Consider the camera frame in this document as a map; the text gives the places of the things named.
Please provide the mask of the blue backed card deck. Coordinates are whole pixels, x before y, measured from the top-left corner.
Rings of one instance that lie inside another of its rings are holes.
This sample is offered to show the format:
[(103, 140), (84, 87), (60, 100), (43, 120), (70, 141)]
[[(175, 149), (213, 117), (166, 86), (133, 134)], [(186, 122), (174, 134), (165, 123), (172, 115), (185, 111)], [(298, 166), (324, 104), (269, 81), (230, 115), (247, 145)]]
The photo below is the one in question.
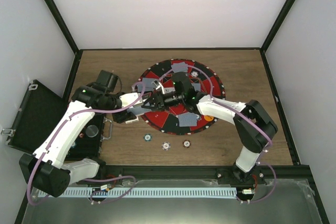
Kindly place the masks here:
[(128, 108), (127, 111), (133, 113), (135, 116), (141, 116), (147, 112), (150, 112), (149, 109), (142, 108), (141, 106)]

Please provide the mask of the dealt card seat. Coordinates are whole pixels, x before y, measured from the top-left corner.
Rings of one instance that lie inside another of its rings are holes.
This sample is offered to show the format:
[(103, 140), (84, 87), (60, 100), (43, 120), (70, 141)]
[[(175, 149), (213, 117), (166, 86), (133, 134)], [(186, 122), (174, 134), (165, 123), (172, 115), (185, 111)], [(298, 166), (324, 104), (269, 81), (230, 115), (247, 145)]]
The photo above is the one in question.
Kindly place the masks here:
[(174, 73), (177, 72), (188, 72), (188, 64), (185, 62), (174, 63), (171, 65)]
[(179, 127), (194, 127), (197, 126), (199, 116), (194, 113), (183, 113), (178, 115)]
[(145, 83), (145, 91), (152, 91), (156, 87), (153, 82), (157, 81), (156, 78), (142, 78), (142, 82)]

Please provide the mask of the green blue 50 chip stack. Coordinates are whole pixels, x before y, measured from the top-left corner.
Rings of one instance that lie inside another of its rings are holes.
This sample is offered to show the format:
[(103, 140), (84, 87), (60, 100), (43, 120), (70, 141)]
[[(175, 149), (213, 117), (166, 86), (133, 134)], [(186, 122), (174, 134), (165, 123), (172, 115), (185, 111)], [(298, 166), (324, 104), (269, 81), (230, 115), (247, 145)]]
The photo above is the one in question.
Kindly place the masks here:
[(146, 142), (152, 141), (152, 135), (151, 134), (146, 134), (143, 138)]

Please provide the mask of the dealt card bottom seat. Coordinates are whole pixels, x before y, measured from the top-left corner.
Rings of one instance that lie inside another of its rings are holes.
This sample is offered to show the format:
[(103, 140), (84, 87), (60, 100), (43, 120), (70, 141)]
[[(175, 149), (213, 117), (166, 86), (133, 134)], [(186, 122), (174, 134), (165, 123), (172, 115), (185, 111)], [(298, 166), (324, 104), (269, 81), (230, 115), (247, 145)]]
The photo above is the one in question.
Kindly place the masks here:
[(179, 127), (194, 127), (197, 126), (199, 116), (194, 113), (183, 113), (178, 115)]

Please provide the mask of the dealt card top seat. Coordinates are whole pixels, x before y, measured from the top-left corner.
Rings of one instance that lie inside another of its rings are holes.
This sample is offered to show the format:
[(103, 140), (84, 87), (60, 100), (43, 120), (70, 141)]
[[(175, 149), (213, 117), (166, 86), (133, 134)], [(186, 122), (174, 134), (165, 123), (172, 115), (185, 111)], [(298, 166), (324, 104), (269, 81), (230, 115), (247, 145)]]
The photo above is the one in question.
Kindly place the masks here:
[(174, 73), (177, 72), (188, 72), (188, 64), (185, 62), (174, 63), (171, 65)]

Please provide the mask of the orange blue 10 chip stack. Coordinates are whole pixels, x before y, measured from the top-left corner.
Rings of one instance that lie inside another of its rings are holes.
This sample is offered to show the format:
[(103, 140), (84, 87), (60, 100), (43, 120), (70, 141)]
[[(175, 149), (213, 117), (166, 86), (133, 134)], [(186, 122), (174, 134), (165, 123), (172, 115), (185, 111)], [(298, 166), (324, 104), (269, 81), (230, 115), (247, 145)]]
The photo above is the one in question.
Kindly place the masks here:
[(167, 150), (169, 150), (170, 148), (171, 148), (171, 145), (170, 145), (169, 142), (164, 142), (164, 143), (162, 143), (162, 149), (163, 149), (163, 150), (167, 151)]

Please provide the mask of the community card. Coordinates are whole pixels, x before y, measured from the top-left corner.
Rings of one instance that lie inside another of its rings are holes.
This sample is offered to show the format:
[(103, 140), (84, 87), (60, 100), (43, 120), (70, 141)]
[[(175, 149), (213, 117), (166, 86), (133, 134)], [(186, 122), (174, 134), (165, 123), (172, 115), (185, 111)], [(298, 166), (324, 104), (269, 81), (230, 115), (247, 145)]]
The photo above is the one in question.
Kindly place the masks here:
[(196, 91), (201, 91), (201, 84), (200, 83), (192, 83), (192, 86)]

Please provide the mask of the orange dealer button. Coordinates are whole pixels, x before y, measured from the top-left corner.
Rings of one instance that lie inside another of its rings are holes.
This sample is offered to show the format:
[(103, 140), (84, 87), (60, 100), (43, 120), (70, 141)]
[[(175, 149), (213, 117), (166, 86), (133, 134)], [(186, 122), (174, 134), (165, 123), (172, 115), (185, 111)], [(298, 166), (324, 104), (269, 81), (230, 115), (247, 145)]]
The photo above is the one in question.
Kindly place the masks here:
[(210, 122), (210, 121), (212, 121), (213, 119), (214, 119), (213, 116), (209, 116), (209, 115), (205, 115), (205, 116), (204, 116), (204, 120), (206, 120), (207, 122)]

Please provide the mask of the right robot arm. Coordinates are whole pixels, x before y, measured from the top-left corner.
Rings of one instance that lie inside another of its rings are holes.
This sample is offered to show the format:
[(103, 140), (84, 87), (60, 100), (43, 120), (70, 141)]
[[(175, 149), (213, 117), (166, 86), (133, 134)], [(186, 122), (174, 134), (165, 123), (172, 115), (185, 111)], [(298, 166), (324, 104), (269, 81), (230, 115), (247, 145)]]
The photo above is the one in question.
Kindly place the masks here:
[(144, 100), (141, 107), (164, 111), (180, 104), (191, 113), (213, 116), (236, 127), (243, 147), (232, 166), (232, 173), (238, 183), (248, 182), (261, 153), (267, 146), (272, 146), (272, 139), (278, 132), (277, 125), (264, 107), (256, 100), (230, 102), (200, 91), (155, 92)]

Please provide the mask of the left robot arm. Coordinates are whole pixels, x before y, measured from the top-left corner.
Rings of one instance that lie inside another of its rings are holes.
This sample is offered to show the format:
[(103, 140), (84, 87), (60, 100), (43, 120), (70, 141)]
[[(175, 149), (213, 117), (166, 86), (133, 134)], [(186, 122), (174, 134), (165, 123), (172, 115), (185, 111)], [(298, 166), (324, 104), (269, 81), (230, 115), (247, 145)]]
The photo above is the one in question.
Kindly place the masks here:
[(65, 158), (84, 126), (96, 113), (119, 113), (142, 103), (143, 93), (110, 95), (100, 90), (81, 86), (73, 95), (64, 116), (48, 138), (32, 155), (24, 154), (19, 165), (27, 182), (28, 202), (35, 206), (32, 188), (58, 197), (73, 183), (85, 181), (102, 184), (107, 178), (103, 162), (84, 158), (65, 164)]

